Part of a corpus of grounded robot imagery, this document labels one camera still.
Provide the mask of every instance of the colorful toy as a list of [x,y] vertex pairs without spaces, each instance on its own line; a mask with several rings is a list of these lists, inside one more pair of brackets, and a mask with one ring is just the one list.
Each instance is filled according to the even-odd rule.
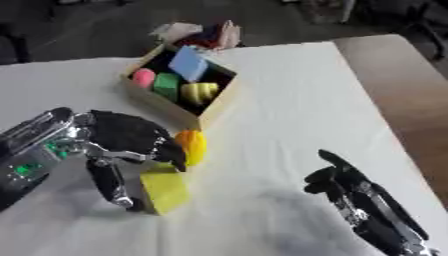
[[190,198],[181,174],[173,166],[157,164],[140,174],[140,181],[146,194],[146,208],[154,208],[160,215],[176,209]]
[[188,46],[182,47],[168,65],[190,83],[199,81],[208,68],[207,61]]
[[181,88],[182,97],[196,106],[212,101],[218,92],[219,86],[216,83],[185,84]]
[[179,143],[187,157],[186,166],[198,164],[203,158],[207,150],[207,141],[200,131],[181,131],[174,137]]
[[170,73],[160,73],[152,86],[153,91],[164,96],[172,102],[176,102],[178,98],[177,86],[179,84],[179,76]]
[[151,69],[141,68],[134,72],[132,81],[142,88],[148,88],[154,82],[155,77],[156,74]]

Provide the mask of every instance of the white table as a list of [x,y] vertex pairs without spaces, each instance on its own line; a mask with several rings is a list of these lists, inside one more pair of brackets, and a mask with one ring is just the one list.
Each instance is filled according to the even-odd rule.
[[[332,43],[244,48],[211,56],[239,73],[239,93],[206,130],[204,161],[185,178],[192,200],[166,216],[105,202],[65,162],[0,214],[8,256],[382,255],[354,235],[303,178],[336,152],[383,185],[448,252],[448,216]],[[118,74],[135,60],[92,59],[0,67],[1,129],[46,109],[107,109],[165,125],[129,101]],[[128,176],[136,170],[124,166]]]

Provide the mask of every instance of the gray floor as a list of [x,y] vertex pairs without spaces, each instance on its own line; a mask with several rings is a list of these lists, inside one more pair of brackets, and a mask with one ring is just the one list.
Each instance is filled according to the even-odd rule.
[[[359,22],[349,25],[311,24],[296,4],[279,0],[133,0],[123,7],[113,2],[61,6],[48,21],[46,6],[28,0],[21,12],[19,29],[28,35],[34,61],[94,57],[136,57],[155,45],[148,33],[175,21],[214,24],[233,20],[243,28],[248,46],[331,40],[341,37],[386,33],[387,28]],[[424,40],[412,40],[426,56],[432,47]],[[6,42],[0,41],[0,63],[12,63]],[[435,64],[448,77],[448,61]]]

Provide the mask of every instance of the blue cube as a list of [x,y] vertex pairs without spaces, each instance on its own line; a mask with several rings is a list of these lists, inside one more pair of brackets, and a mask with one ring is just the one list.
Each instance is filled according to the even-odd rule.
[[207,61],[188,46],[183,46],[168,67],[190,83],[201,79],[208,68]]

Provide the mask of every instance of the metallic robot hand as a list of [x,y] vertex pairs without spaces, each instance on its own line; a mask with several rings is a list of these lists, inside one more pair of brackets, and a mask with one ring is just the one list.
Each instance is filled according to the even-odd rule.
[[318,170],[305,181],[305,191],[325,193],[353,231],[389,256],[435,256],[428,234],[380,185],[341,157],[320,150],[319,156],[331,166]]
[[92,110],[75,114],[57,108],[0,135],[0,211],[45,180],[70,155],[87,157],[87,170],[109,202],[140,211],[126,193],[116,161],[168,162],[185,171],[185,153],[161,126],[140,117]]

